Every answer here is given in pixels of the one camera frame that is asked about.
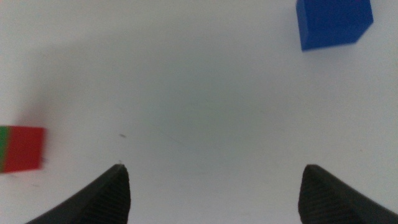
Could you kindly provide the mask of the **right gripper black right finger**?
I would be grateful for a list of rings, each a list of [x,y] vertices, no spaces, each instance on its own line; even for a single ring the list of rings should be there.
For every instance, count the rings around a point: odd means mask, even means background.
[[[306,224],[397,224],[397,214],[316,164],[305,167],[298,213]]]

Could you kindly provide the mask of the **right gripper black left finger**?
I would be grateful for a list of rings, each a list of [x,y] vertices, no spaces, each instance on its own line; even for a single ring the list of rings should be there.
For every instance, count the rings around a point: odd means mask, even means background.
[[[30,224],[126,224],[131,207],[129,174],[115,164],[97,179]]]

